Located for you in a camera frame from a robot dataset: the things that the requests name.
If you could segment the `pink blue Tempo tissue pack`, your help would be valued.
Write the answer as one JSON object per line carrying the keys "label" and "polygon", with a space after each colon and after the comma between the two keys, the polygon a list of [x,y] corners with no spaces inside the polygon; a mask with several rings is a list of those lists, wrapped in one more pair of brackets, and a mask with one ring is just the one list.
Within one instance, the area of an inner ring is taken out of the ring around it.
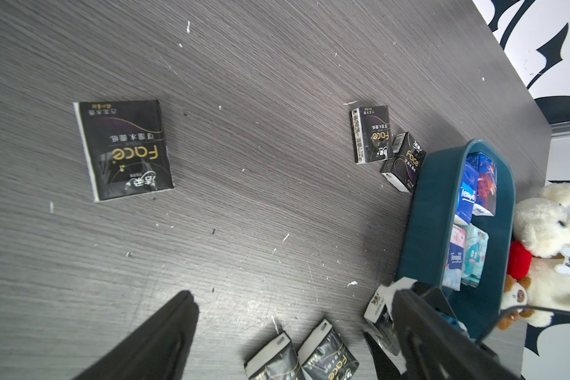
{"label": "pink blue Tempo tissue pack", "polygon": [[453,225],[449,250],[443,272],[442,286],[453,291],[460,291],[462,285],[462,267],[465,261],[466,231]]}

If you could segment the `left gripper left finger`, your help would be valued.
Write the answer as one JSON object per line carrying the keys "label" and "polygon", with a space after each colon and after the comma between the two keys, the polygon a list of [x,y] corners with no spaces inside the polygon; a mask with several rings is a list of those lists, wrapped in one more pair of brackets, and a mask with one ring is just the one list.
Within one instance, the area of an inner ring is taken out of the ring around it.
{"label": "left gripper left finger", "polygon": [[77,379],[181,379],[199,307],[181,291]]}

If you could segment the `anime print tissue pack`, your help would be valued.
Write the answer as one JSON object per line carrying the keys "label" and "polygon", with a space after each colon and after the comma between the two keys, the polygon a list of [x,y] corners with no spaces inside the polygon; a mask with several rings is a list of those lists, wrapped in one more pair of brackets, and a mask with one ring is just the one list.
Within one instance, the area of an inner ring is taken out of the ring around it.
{"label": "anime print tissue pack", "polygon": [[497,211],[497,165],[482,152],[467,156],[467,162],[478,171],[478,189],[473,214],[494,216]]}

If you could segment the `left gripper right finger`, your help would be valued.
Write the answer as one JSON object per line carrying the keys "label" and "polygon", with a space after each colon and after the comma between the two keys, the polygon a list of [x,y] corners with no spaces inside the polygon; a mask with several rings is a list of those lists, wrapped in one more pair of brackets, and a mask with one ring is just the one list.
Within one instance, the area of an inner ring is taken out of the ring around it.
{"label": "left gripper right finger", "polygon": [[410,290],[394,294],[392,318],[406,379],[517,379]]}

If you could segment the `dark blue Tempo tissue pack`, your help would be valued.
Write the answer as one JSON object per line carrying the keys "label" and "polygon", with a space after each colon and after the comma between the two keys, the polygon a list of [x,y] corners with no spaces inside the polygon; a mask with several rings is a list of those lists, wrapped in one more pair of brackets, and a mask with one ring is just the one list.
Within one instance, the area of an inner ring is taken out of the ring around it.
{"label": "dark blue Tempo tissue pack", "polygon": [[462,173],[461,186],[457,198],[457,207],[454,213],[454,224],[467,226],[473,217],[473,208],[477,199],[478,171],[468,162],[465,163]]}

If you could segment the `teal plastic storage box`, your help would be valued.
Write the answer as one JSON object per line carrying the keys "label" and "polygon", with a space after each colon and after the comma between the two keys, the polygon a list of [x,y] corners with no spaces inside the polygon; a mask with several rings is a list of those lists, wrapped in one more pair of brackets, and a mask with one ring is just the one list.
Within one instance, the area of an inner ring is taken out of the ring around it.
{"label": "teal plastic storage box", "polygon": [[473,217],[473,224],[489,236],[479,285],[446,290],[445,295],[470,337],[478,339],[492,331],[500,315],[516,205],[511,168],[489,143],[474,139],[464,146],[427,155],[413,193],[397,278],[441,286],[464,163],[467,155],[474,153],[488,155],[496,164],[497,213],[494,217]]}

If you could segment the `teal cartoon tissue pack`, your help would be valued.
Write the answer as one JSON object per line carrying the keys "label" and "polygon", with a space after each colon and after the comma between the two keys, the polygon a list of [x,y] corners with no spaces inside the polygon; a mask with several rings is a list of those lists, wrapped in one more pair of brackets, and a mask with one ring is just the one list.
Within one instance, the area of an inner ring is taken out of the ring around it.
{"label": "teal cartoon tissue pack", "polygon": [[489,235],[470,224],[465,230],[465,261],[462,269],[462,283],[477,288],[483,272]]}

